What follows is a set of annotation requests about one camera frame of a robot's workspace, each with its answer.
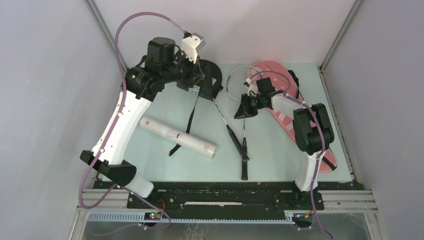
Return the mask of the white shuttlecock tube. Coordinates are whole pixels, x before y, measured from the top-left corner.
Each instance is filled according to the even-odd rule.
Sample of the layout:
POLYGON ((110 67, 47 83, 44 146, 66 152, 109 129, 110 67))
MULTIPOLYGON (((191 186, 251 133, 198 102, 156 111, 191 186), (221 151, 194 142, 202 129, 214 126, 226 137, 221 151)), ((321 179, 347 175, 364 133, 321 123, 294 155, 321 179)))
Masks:
POLYGON ((217 146, 214 143, 173 128, 151 117, 143 116, 139 121, 139 126, 150 133, 163 137, 210 159, 213 159, 215 156, 217 146))

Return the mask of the pink sport racket bag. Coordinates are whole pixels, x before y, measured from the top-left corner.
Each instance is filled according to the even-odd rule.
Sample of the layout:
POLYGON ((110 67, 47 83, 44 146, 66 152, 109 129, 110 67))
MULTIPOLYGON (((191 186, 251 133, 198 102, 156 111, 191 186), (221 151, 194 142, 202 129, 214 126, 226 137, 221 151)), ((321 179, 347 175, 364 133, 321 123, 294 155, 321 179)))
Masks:
MULTIPOLYGON (((248 77, 252 80, 258 80, 260 77, 271 79, 272 85, 276 90, 286 90, 287 93, 303 101, 303 96, 299 91, 299 78, 296 76, 293 70, 288 70, 285 66, 275 60, 261 60, 253 64, 254 69, 248 71, 248 77)), ((295 130, 293 127, 293 118, 286 114, 271 110, 271 114, 279 122, 282 128, 295 140, 295 130)), ((338 162, 333 152, 329 149, 325 152, 322 163, 319 167, 320 173, 329 173, 334 171, 338 166, 338 162)))

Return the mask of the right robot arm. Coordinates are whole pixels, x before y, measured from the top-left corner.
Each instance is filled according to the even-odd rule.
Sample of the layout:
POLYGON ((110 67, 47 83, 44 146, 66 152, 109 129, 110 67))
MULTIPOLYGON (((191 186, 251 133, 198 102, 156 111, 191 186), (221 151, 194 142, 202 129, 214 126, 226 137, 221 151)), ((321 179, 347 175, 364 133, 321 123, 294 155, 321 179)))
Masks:
POLYGON ((276 110, 292 120, 295 143, 306 159, 299 164, 294 181, 298 191, 291 194, 290 201, 295 208, 304 209, 311 202, 308 192, 318 186, 321 162, 335 138, 326 106, 322 103, 308 105, 283 89, 275 89, 271 79, 265 77, 250 84, 248 92, 241 95, 234 118, 252 118, 260 109, 276 110))

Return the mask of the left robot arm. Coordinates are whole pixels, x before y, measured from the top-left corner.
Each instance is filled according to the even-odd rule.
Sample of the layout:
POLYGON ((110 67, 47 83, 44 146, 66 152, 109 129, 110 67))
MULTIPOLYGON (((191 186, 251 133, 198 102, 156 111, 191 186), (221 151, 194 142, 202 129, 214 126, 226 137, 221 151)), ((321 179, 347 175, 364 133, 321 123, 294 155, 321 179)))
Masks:
POLYGON ((126 147, 143 114, 165 84, 193 80, 198 51, 205 43, 196 33, 183 38, 179 47, 167 37, 150 40, 140 63, 125 72, 118 104, 99 141, 91 150, 80 154, 80 159, 97 172, 138 194, 138 201, 145 208, 156 206, 158 194, 153 191, 153 183, 124 160, 126 147))

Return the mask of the black racket bag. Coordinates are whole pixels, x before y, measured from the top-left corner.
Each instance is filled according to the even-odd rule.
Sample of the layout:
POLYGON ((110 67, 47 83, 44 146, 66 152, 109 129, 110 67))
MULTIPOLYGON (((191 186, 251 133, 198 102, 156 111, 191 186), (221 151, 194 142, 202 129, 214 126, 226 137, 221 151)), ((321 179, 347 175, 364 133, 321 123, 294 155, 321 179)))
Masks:
POLYGON ((199 98, 214 102, 222 87, 222 71, 213 62, 201 59, 195 67, 195 74, 191 81, 181 80, 177 82, 177 87, 187 90, 196 95, 193 109, 188 118, 186 134, 191 131, 193 118, 199 98))

